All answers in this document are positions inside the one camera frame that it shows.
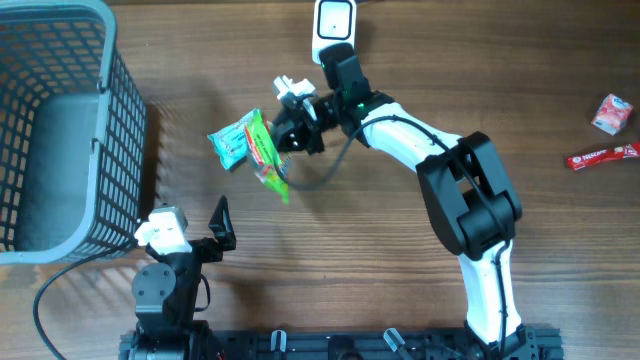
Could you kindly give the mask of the Haribo gummy bag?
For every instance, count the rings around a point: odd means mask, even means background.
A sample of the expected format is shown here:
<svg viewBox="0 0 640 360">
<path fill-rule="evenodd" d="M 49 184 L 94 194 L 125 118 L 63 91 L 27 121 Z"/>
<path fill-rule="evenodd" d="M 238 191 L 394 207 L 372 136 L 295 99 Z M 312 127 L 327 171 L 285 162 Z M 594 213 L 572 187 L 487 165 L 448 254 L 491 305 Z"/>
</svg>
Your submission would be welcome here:
<svg viewBox="0 0 640 360">
<path fill-rule="evenodd" d="M 253 109 L 247 116 L 244 133 L 248 144 L 248 160 L 254 168 L 254 174 L 266 188 L 278 194 L 284 204 L 288 204 L 289 185 L 279 174 L 286 175 L 290 157 L 280 157 L 271 139 L 269 124 L 262 118 L 259 109 Z"/>
</svg>

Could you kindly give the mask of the teal tissue pack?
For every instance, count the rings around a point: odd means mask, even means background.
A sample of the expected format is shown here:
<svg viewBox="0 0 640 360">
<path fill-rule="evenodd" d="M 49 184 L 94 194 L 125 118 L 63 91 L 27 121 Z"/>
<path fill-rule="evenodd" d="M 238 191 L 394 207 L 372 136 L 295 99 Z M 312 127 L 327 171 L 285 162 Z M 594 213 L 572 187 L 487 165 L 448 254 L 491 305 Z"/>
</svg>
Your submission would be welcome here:
<svg viewBox="0 0 640 360">
<path fill-rule="evenodd" d="M 254 108 L 240 120 L 207 136 L 225 170 L 231 171 L 236 165 L 245 160 L 249 152 L 245 129 L 255 116 L 260 115 L 261 111 L 258 108 Z"/>
</svg>

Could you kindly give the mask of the red Nescafe stick sachet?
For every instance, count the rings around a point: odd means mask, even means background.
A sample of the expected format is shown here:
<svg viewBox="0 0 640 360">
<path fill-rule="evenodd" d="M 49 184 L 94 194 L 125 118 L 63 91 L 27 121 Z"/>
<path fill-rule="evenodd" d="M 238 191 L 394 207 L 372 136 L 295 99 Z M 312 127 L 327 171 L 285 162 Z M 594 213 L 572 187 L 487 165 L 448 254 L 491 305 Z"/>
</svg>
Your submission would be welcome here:
<svg viewBox="0 0 640 360">
<path fill-rule="evenodd" d="M 578 171 L 601 163 L 639 157 L 639 143 L 629 143 L 623 146 L 594 151 L 583 155 L 574 155 L 566 159 L 567 166 Z"/>
</svg>

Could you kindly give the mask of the red small candy packet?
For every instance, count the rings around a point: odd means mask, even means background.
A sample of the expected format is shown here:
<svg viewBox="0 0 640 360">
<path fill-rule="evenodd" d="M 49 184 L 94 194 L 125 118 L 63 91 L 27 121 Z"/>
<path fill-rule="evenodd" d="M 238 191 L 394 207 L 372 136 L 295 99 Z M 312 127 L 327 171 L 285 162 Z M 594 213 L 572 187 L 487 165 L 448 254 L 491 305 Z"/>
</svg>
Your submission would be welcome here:
<svg viewBox="0 0 640 360">
<path fill-rule="evenodd" d="M 609 135 L 616 135 L 626 127 L 632 110 L 630 103 L 609 94 L 600 104 L 591 124 Z"/>
</svg>

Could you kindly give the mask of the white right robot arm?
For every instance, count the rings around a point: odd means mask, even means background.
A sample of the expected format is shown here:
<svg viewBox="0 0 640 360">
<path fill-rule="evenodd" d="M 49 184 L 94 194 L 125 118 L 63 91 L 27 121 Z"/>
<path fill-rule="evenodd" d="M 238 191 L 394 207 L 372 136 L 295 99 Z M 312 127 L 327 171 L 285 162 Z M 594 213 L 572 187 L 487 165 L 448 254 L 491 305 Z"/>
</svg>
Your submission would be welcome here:
<svg viewBox="0 0 640 360">
<path fill-rule="evenodd" d="M 308 80 L 273 81 L 282 110 L 270 130 L 276 152 L 324 149 L 322 135 L 341 128 L 349 142 L 384 152 L 414 171 L 432 229 L 458 258 L 467 296 L 465 326 L 486 358 L 511 352 L 521 318 L 514 304 L 510 255 L 521 202 L 487 135 L 459 136 L 411 116 L 370 87 L 353 46 L 319 53 L 329 93 Z"/>
</svg>

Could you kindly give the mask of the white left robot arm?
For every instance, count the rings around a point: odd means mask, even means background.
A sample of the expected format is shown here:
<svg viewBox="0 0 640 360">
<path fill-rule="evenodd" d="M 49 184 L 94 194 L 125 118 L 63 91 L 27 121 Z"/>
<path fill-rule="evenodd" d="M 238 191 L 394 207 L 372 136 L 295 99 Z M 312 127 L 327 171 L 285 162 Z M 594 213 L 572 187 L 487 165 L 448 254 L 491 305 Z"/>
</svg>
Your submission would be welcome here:
<svg viewBox="0 0 640 360">
<path fill-rule="evenodd" d="M 202 274 L 206 263 L 220 262 L 223 253 L 236 248 L 228 200 L 221 196 L 209 221 L 212 237 L 188 240 L 188 221 L 177 206 L 163 205 L 151 211 L 134 237 L 154 262 L 134 277 L 137 324 L 120 338 L 118 358 L 213 359 L 225 357 L 221 342 L 205 320 L 194 314 L 207 309 L 197 305 L 198 289 L 210 285 Z"/>
</svg>

